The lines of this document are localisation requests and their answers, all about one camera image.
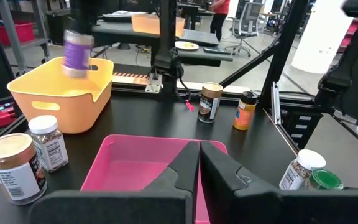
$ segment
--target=peanut butter jar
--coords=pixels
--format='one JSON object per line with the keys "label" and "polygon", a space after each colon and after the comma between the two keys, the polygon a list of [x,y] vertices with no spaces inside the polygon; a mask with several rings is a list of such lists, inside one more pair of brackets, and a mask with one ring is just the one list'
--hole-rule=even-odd
{"label": "peanut butter jar", "polygon": [[47,182],[28,134],[0,137],[0,186],[14,205],[34,202],[45,193]]}

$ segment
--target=yellow plastic bin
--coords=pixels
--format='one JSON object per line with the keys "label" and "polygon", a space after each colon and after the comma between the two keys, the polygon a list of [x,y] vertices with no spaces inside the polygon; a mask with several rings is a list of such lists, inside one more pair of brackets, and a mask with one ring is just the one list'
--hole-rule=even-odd
{"label": "yellow plastic bin", "polygon": [[16,78],[7,89],[30,121],[40,115],[53,115],[63,133],[76,134],[92,127],[111,96],[114,64],[91,58],[87,79],[63,74],[64,57],[58,57]]}

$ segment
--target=white cap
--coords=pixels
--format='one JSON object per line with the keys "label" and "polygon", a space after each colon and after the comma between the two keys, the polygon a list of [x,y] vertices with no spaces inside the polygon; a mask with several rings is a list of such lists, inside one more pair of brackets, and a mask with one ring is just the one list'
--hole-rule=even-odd
{"label": "white cap", "polygon": [[52,115],[43,115],[31,119],[29,128],[33,134],[47,134],[57,129],[57,118]]}
{"label": "white cap", "polygon": [[326,165],[326,160],[323,156],[309,149],[300,150],[296,160],[308,170],[320,169]]}

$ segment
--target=green lid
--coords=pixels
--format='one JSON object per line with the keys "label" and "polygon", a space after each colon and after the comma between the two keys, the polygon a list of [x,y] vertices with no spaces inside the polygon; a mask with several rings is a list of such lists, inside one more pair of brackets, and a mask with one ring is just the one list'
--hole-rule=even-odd
{"label": "green lid", "polygon": [[310,182],[319,185],[319,189],[342,190],[343,184],[339,177],[330,171],[316,169],[309,177]]}

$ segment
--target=black cap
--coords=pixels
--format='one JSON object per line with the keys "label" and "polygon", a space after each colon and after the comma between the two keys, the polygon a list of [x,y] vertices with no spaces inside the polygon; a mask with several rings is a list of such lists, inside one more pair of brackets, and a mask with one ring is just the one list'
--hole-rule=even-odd
{"label": "black cap", "polygon": [[255,105],[258,99],[258,95],[251,91],[245,91],[242,93],[240,100],[248,105]]}

